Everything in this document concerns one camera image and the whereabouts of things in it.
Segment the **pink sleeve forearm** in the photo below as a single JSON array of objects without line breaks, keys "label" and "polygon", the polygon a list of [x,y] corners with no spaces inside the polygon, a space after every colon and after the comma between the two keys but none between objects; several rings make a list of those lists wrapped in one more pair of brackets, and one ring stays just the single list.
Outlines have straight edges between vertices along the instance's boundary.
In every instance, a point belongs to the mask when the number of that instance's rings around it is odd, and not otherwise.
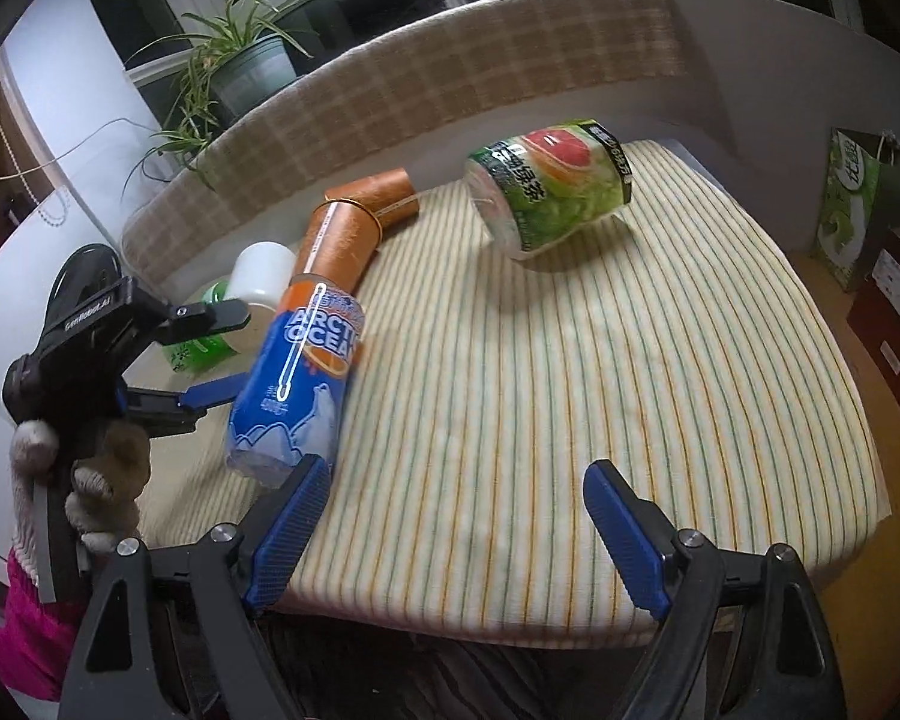
[{"label": "pink sleeve forearm", "polygon": [[30,699],[58,702],[86,605],[41,603],[37,585],[14,551],[7,558],[7,578],[0,681]]}]

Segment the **white gloved left hand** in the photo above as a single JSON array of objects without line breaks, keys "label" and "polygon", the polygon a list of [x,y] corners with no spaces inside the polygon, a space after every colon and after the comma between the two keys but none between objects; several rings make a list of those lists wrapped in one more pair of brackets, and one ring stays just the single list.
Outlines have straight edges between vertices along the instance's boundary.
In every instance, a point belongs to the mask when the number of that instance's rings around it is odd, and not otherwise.
[{"label": "white gloved left hand", "polygon": [[[46,478],[59,450],[55,431],[45,421],[24,421],[9,445],[13,489],[13,556],[35,587],[40,587],[35,481]],[[141,496],[151,479],[151,441],[141,426],[110,422],[98,434],[95,454],[71,463],[63,512],[68,528],[95,561],[118,543],[137,535]]]}]

